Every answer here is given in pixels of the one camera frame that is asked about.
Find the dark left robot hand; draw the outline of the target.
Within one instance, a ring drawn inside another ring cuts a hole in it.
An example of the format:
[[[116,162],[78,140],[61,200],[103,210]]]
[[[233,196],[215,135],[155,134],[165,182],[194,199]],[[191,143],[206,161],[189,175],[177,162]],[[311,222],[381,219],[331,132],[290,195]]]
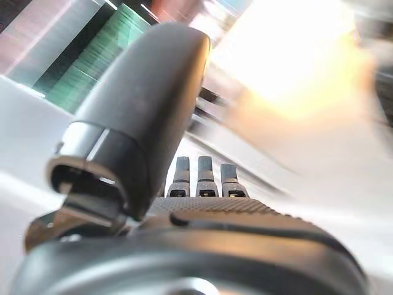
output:
[[[177,162],[177,194],[162,197],[189,126],[211,43],[197,29],[155,25],[90,92],[47,162],[59,209],[34,219],[11,294],[370,294],[334,236],[251,199],[236,168],[210,157]]]

